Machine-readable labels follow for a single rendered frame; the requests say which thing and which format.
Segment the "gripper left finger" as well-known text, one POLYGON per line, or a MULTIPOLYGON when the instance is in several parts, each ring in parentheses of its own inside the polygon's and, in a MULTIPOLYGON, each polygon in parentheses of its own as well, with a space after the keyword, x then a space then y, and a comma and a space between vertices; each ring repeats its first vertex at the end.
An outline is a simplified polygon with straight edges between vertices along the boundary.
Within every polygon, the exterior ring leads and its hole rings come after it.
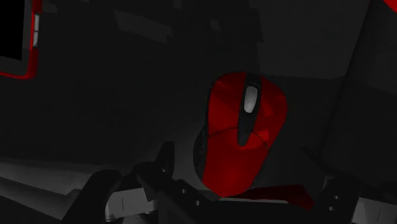
POLYGON ((204 224, 199 212, 210 203, 182 179, 174 180, 175 144, 162 144, 153 162, 122 175, 104 169, 90 176, 62 218, 62 224, 122 224, 128 217, 149 214, 149 224, 204 224))

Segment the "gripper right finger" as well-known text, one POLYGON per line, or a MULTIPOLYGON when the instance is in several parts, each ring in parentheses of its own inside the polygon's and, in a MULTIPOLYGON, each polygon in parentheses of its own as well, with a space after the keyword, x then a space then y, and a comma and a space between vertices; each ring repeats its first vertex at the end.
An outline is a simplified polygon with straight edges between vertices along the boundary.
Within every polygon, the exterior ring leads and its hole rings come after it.
POLYGON ((312 206, 315 224, 351 224, 363 182, 347 172, 334 169, 311 149, 300 147, 305 155, 325 174, 323 189, 312 206))

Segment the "red computer mouse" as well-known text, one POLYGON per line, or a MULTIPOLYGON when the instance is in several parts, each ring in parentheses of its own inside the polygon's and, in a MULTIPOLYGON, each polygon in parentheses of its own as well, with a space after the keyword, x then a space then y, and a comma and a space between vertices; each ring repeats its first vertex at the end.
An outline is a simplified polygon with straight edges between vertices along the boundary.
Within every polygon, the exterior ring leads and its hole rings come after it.
POLYGON ((220 197, 252 188, 287 110, 282 90, 263 76, 236 72, 215 80, 193 148, 201 182, 220 197))

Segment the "red object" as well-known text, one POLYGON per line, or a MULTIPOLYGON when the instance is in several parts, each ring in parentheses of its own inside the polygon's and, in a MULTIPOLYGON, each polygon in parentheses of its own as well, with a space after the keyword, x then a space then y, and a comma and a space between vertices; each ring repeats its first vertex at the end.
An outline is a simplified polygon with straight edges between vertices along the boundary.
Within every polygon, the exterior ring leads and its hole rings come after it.
POLYGON ((397 13, 397 0, 383 0, 390 9, 392 9, 395 13, 397 13))

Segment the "red-edged tablet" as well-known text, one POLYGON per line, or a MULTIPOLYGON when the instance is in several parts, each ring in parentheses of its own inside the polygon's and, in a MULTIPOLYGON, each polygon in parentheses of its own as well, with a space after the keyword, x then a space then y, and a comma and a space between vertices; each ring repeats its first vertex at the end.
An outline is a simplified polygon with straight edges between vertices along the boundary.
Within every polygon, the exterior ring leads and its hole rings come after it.
POLYGON ((36 75, 42 4, 43 0, 0 0, 0 75, 36 75))

